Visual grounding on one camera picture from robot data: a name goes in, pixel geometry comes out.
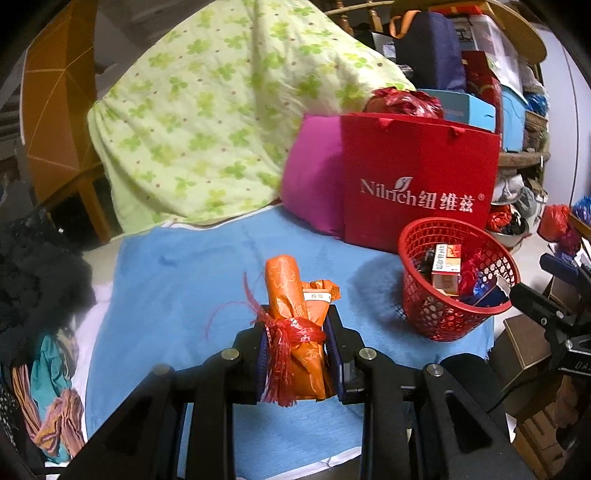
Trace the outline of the orange wrapper bundle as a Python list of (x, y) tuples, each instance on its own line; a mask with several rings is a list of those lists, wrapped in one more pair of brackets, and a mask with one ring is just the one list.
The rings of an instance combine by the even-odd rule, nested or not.
[(264, 281), (266, 307), (242, 279), (245, 305), (256, 315), (252, 323), (263, 327), (266, 342), (263, 401), (291, 407), (298, 400), (331, 398), (335, 381), (325, 356), (324, 325), (329, 307), (341, 298), (339, 286), (325, 279), (304, 282), (296, 259), (286, 254), (266, 261)]

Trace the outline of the red plastic bag in paperbag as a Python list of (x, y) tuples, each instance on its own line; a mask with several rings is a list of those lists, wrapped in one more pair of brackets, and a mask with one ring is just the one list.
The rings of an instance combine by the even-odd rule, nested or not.
[(363, 111), (430, 119), (444, 118), (444, 110), (438, 98), (422, 91), (399, 90), (394, 87), (374, 90)]

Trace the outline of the black lace garment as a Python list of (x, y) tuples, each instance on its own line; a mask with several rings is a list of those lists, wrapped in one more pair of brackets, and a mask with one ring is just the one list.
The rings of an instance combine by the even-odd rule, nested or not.
[(92, 270), (43, 210), (1, 225), (1, 364), (34, 358), (43, 337), (95, 304)]

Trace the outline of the turquoise storage box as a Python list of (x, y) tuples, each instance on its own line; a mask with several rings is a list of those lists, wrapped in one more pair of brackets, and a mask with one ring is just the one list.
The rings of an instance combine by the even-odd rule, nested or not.
[(502, 85), (503, 134), (502, 145), (506, 152), (523, 150), (526, 102), (512, 88)]

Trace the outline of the blue cardboard box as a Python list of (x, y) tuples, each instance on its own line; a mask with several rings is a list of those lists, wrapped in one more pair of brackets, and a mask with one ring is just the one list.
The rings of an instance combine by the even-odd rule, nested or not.
[(485, 299), (476, 305), (476, 307), (489, 308), (504, 304), (509, 300), (511, 287), (509, 285), (499, 285), (485, 297)]

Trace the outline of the striped orange cloth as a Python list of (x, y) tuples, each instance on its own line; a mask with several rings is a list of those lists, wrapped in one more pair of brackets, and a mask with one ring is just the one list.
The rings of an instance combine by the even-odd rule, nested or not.
[(26, 432), (45, 457), (56, 464), (71, 460), (85, 445), (82, 433), (82, 401), (75, 389), (65, 388), (41, 419), (30, 387), (26, 365), (12, 369), (14, 394), (23, 415)]

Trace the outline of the blue plastic bag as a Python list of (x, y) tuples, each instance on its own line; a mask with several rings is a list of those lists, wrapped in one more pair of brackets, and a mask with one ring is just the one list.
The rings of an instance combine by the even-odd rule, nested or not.
[(481, 303), (487, 295), (489, 295), (496, 287), (498, 283), (499, 275), (496, 273), (484, 275), (480, 280), (477, 281), (473, 288), (472, 304), (474, 306)]

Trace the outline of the teal cloth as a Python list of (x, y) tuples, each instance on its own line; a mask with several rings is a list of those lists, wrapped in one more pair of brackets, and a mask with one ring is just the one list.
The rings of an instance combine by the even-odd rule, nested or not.
[(70, 414), (71, 381), (57, 341), (45, 335), (30, 371), (30, 396), (37, 406), (40, 429), (33, 439), (46, 459), (55, 464), (71, 458), (63, 443), (64, 421)]

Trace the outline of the green clover quilt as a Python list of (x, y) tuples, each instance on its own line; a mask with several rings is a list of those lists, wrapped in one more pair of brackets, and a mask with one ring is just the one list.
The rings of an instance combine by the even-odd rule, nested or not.
[(207, 226), (280, 195), (305, 114), (408, 90), (394, 62), (308, 1), (215, 1), (172, 28), (90, 108), (124, 234)]

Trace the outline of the navy blue bag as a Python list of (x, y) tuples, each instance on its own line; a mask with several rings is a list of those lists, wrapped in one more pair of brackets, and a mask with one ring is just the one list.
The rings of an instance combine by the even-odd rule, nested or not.
[(417, 89), (465, 92), (466, 74), (454, 23), (444, 15), (409, 10), (389, 24), (396, 63), (413, 70)]

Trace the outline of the magenta pillow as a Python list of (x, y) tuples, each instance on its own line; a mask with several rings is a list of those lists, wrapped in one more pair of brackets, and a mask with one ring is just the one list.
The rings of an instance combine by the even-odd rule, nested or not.
[(343, 187), (341, 119), (305, 115), (283, 171), (283, 206), (318, 232), (341, 238)]

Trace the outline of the red Nilrich paper bag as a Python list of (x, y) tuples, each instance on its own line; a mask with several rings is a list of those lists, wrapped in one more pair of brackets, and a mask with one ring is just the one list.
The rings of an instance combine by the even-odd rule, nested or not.
[(485, 226), (498, 135), (399, 114), (346, 114), (339, 125), (346, 242), (394, 253), (403, 229), (416, 220), (443, 217)]

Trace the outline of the red mesh ribbon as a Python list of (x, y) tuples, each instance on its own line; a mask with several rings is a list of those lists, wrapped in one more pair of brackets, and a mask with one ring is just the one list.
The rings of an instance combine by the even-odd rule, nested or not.
[(459, 298), (462, 302), (475, 304), (484, 295), (485, 284), (480, 276), (483, 265), (483, 258), (477, 255), (462, 264), (458, 290)]

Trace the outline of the orange red small box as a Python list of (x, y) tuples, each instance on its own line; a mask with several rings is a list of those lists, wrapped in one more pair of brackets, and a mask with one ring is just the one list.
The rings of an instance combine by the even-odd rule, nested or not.
[(433, 265), (433, 287), (448, 296), (458, 296), (461, 269), (461, 245), (438, 244)]

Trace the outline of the light blue fashion box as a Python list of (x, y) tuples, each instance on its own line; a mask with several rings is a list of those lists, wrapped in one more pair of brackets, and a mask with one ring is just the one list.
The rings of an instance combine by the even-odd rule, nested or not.
[(422, 89), (437, 98), (444, 110), (444, 119), (496, 132), (495, 107), (471, 94), (448, 90)]

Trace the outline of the red plastic mesh basket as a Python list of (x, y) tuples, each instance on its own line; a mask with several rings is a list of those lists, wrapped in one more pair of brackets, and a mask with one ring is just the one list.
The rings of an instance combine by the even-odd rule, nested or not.
[(485, 231), (429, 217), (407, 225), (399, 239), (404, 266), (403, 309), (423, 336), (458, 340), (507, 311), (520, 282), (513, 257)]

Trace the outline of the light blue blanket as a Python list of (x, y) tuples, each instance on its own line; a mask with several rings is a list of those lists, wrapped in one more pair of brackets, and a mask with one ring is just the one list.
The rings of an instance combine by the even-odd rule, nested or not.
[[(85, 422), (96, 432), (150, 369), (197, 366), (231, 345), (253, 320), (249, 296), (266, 302), (264, 266), (280, 254), (304, 280), (341, 290), (342, 323), (396, 363), (421, 368), (460, 353), (485, 357), (494, 342), (486, 321), (451, 343), (419, 335), (402, 311), (399, 257), (324, 236), (280, 207), (211, 230), (156, 228), (123, 241), (109, 308), (86, 385)], [(336, 399), (281, 408), (235, 408), (235, 469), (244, 479), (296, 479), (356, 457), (363, 410)]]

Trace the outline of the black plastic bag bundle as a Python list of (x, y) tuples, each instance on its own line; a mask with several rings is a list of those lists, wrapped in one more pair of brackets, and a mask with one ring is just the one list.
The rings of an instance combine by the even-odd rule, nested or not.
[(433, 280), (433, 265), (435, 261), (435, 249), (429, 248), (424, 252), (421, 258), (414, 260), (414, 266), (421, 276), (429, 283)]

